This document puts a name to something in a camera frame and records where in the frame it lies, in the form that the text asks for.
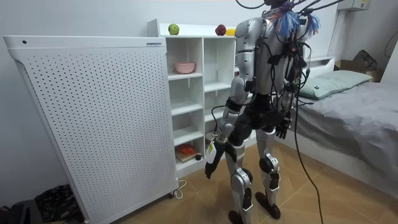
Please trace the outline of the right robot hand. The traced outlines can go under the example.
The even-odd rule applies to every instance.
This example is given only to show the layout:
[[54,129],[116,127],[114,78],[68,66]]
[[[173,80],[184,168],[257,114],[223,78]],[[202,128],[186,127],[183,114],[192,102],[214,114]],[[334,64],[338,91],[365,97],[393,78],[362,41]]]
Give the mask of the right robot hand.
[[288,112],[284,115],[282,121],[275,127],[275,135],[280,139],[285,139],[291,123],[291,113]]

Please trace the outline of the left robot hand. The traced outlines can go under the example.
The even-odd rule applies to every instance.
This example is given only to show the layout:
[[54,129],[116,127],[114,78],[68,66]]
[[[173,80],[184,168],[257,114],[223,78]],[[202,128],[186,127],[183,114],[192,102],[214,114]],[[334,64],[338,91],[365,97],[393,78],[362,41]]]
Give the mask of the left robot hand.
[[206,151],[207,153],[207,161],[205,164],[205,175],[207,179],[211,178],[211,175],[214,173],[218,164],[221,160],[222,155],[225,151],[225,144],[220,142],[219,140],[213,140]]

